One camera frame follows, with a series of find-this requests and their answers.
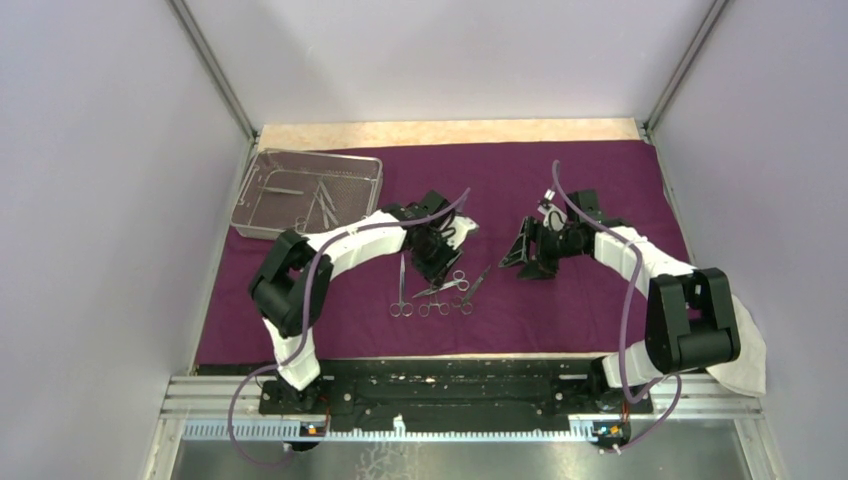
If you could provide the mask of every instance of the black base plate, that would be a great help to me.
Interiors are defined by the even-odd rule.
[[[410,432],[568,430],[568,415],[602,412],[585,389],[589,360],[322,360],[308,407],[275,380],[263,384],[264,415],[330,409],[332,429],[387,431],[403,415]],[[198,375],[253,366],[201,366]],[[650,413],[649,398],[631,413]]]

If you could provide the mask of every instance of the metal tray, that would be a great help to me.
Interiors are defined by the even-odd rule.
[[[268,240],[286,229],[321,233],[370,215],[382,184],[378,158],[265,150],[247,169],[230,223]]]

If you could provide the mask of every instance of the robotic arm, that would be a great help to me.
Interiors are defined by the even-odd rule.
[[[523,265],[519,278],[553,278],[559,259],[590,255],[599,263],[630,279],[636,267],[635,245],[643,263],[636,288],[647,297],[645,340],[624,352],[628,383],[640,385],[674,372],[705,368],[739,357],[740,341],[736,317],[725,274],[716,268],[696,269],[675,260],[618,218],[608,218],[600,210],[593,190],[568,195],[574,205],[592,220],[623,237],[596,230],[570,207],[566,212],[553,203],[548,190],[539,202],[544,219],[526,217],[518,239],[501,261],[501,267]],[[690,309],[700,318],[690,319]],[[602,395],[622,388],[619,353],[592,363],[589,384]]]
[[[302,236],[294,230],[282,232],[250,282],[250,296],[259,309],[274,345],[280,376],[301,391],[318,377],[312,325],[321,315],[330,282],[368,260],[381,255],[409,251],[413,267],[433,286],[441,286],[450,268],[462,255],[460,246],[475,233],[477,224],[468,217],[450,212],[428,223],[414,226],[369,226],[397,224],[425,219],[449,206],[443,196],[430,191],[419,203],[406,207],[392,204],[362,220],[336,230]],[[334,240],[344,232],[351,232]],[[324,255],[316,253],[327,243]],[[319,262],[312,285],[306,284],[306,271]],[[304,292],[311,288],[309,327],[303,331]],[[306,335],[303,349],[297,351]]]

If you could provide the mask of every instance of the white wall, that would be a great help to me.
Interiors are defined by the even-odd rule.
[[[0,477],[140,475],[245,141],[164,1],[0,6]]]
[[[191,0],[257,125],[646,118],[709,0]]]
[[[844,478],[848,3],[735,2],[660,126],[700,265],[769,348],[765,407],[795,478]]]

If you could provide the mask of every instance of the purple fabric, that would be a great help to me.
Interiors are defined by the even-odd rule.
[[[659,248],[686,259],[680,228],[663,195],[653,147],[639,141],[439,145],[346,150],[383,160],[379,206],[420,200],[435,189],[449,199],[465,187],[464,213],[480,231],[463,245],[456,268],[473,282],[487,265],[489,276],[474,295],[474,312],[447,316],[417,313],[426,287],[407,268],[407,301],[416,313],[394,318],[399,256],[372,260],[336,278],[314,327],[319,358],[456,353],[595,352],[617,348],[627,282],[612,270],[580,257],[560,262],[555,280],[519,281],[517,268],[498,262],[518,234],[521,220],[551,186],[551,162],[562,161],[566,191],[594,188],[601,208],[629,221]],[[199,364],[273,360],[268,333],[247,294],[247,285],[271,242],[242,238],[231,229],[197,353]],[[450,302],[457,290],[440,293]],[[628,343],[644,338],[645,300],[636,296]]]

